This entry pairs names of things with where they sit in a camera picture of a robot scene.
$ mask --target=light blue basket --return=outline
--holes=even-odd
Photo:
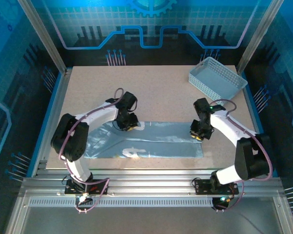
[[[231,100],[248,84],[246,80],[212,57],[204,59],[190,71],[189,82],[213,101]]]

